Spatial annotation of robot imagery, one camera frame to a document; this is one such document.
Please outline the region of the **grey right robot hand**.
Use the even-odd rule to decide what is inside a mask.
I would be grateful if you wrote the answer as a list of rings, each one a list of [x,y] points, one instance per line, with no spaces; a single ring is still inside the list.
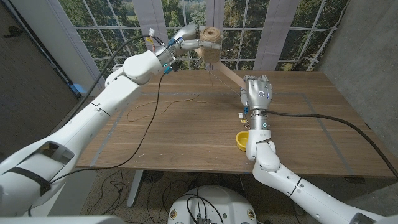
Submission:
[[[245,75],[245,89],[241,89],[240,99],[249,110],[267,110],[272,101],[272,84],[266,75],[255,77]]]

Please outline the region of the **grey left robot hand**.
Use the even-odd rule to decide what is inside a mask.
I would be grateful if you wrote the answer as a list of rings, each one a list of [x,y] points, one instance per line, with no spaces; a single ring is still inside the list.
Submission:
[[[174,56],[198,50],[201,56],[217,55],[221,52],[221,32],[215,27],[190,24],[181,28],[169,42]]]

